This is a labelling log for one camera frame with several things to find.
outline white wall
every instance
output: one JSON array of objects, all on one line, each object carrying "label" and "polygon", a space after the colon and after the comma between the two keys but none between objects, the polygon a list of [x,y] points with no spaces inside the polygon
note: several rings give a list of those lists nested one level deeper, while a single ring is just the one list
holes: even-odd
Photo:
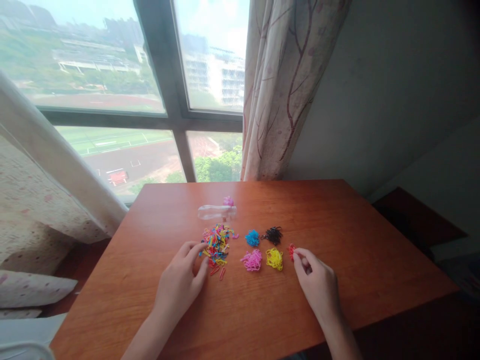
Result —
[{"label": "white wall", "polygon": [[469,234],[432,248],[436,260],[480,252],[480,116],[455,131],[375,191],[374,202],[397,186]]},{"label": "white wall", "polygon": [[480,114],[475,46],[453,1],[353,1],[284,179],[373,192]]}]

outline window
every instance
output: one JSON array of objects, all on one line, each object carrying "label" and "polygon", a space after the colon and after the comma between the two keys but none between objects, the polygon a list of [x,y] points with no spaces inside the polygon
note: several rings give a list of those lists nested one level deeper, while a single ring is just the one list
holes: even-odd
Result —
[{"label": "window", "polygon": [[196,181],[240,181],[242,134],[188,131]]},{"label": "window", "polygon": [[120,197],[236,181],[248,16],[243,0],[2,0],[0,68]]},{"label": "window", "polygon": [[249,1],[175,0],[174,10],[190,108],[242,112]]},{"label": "window", "polygon": [[131,0],[4,4],[0,66],[34,104],[165,113]]},{"label": "window", "polygon": [[82,126],[56,129],[119,196],[137,195],[144,184],[185,182],[170,130]]}]

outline green field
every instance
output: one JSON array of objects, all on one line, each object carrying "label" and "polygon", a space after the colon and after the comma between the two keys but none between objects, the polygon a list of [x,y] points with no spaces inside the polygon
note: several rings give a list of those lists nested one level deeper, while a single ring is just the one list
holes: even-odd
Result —
[{"label": "green field", "polygon": [[56,126],[58,132],[82,156],[125,149],[173,138],[169,130],[114,127]]}]

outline plastic bottle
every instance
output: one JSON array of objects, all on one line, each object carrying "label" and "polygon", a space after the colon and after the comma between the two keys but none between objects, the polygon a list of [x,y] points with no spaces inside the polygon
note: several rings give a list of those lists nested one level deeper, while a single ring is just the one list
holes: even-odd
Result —
[{"label": "plastic bottle", "polygon": [[232,219],[237,216],[237,207],[229,205],[203,205],[198,208],[198,218],[201,220]]}]

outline table top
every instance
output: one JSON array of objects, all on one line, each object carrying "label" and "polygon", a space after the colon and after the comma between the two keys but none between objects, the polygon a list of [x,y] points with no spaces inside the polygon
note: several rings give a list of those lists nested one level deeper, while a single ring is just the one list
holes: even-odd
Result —
[{"label": "table top", "polygon": [[[331,266],[353,329],[455,292],[455,284],[343,180],[147,184],[73,304],[51,348],[58,359],[119,359],[150,312],[162,271],[185,241],[215,221],[202,205],[231,196],[238,239],[222,281],[208,276],[161,359],[278,359],[325,341],[300,288],[288,245]],[[245,235],[281,226],[283,271],[240,259]]]}]

